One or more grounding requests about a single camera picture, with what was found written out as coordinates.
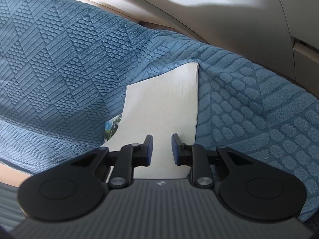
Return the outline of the white scenery cover booklet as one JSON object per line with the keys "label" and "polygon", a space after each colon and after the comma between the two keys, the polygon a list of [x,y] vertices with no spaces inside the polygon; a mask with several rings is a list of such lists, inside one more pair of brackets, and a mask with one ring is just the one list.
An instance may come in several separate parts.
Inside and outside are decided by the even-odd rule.
{"label": "white scenery cover booklet", "polygon": [[105,123],[104,127],[104,141],[109,141],[119,127],[119,123],[121,122],[122,114],[115,116],[114,118],[108,120]]}

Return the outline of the white paper sheet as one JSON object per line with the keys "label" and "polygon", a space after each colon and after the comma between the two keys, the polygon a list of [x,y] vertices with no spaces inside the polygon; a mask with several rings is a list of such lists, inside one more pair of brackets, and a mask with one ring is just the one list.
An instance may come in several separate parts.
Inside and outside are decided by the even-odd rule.
{"label": "white paper sheet", "polygon": [[111,151],[141,144],[153,136],[149,167],[137,167],[136,179],[183,179],[190,168],[177,166],[171,136],[195,142],[198,114],[198,63],[187,63],[165,74],[128,85],[122,117],[115,134],[104,143]]}

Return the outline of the blue textured bedspread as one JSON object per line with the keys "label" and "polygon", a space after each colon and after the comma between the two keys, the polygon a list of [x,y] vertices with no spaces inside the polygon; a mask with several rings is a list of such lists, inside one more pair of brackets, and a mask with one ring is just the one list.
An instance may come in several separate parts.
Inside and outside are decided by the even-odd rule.
{"label": "blue textured bedspread", "polygon": [[318,211],[318,99],[235,53],[75,0],[1,0],[1,163],[36,174],[103,144],[128,85],[199,68],[196,142],[228,145],[307,188]]}

